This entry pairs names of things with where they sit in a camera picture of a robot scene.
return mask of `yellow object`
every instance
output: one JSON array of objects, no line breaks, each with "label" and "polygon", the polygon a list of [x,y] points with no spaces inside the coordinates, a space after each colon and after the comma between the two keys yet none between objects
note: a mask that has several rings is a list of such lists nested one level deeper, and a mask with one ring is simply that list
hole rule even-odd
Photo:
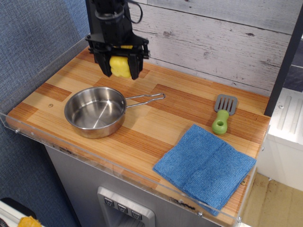
[{"label": "yellow object", "polygon": [[20,219],[18,227],[42,227],[41,223],[32,216]]},{"label": "yellow object", "polygon": [[[122,45],[122,49],[132,49],[131,45]],[[109,60],[110,70],[117,77],[131,77],[131,71],[128,65],[127,57],[112,56]]]}]

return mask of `button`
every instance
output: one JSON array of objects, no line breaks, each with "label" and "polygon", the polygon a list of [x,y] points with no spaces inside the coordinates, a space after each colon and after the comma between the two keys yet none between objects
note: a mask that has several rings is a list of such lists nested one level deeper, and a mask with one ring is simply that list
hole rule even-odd
[{"label": "button", "polygon": [[132,210],[132,216],[135,219],[142,220],[142,215]]},{"label": "button", "polygon": [[123,213],[125,213],[125,214],[128,213],[127,207],[122,206],[122,205],[119,204],[119,203],[118,203],[118,209],[119,209],[119,211],[121,211],[121,212],[123,212]]},{"label": "button", "polygon": [[104,197],[104,202],[108,205],[113,207],[114,206],[114,202],[106,197]]}]

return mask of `screw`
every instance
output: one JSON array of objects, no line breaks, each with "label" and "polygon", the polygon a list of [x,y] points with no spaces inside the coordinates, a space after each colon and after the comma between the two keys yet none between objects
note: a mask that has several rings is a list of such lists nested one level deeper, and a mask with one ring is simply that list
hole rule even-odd
[{"label": "screw", "polygon": [[198,215],[199,218],[203,217],[203,213],[202,212],[198,212],[197,215]]}]

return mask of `black robotic arm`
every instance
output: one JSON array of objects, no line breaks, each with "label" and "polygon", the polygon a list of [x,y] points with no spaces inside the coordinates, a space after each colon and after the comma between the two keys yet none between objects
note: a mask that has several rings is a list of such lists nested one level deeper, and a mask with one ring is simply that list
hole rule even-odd
[{"label": "black robotic arm", "polygon": [[[148,40],[133,33],[128,3],[132,0],[86,0],[90,35],[86,40],[89,50],[103,73],[112,75],[109,60],[112,56],[127,57],[132,79],[143,69],[143,59],[149,58]],[[124,49],[121,46],[132,46]]]}]

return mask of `blue towel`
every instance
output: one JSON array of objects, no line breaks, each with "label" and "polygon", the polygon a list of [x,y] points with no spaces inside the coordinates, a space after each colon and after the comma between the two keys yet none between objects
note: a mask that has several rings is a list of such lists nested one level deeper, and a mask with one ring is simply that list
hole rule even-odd
[{"label": "blue towel", "polygon": [[[188,196],[221,210],[256,160],[193,125],[153,167]],[[202,206],[217,216],[218,211]]]}]

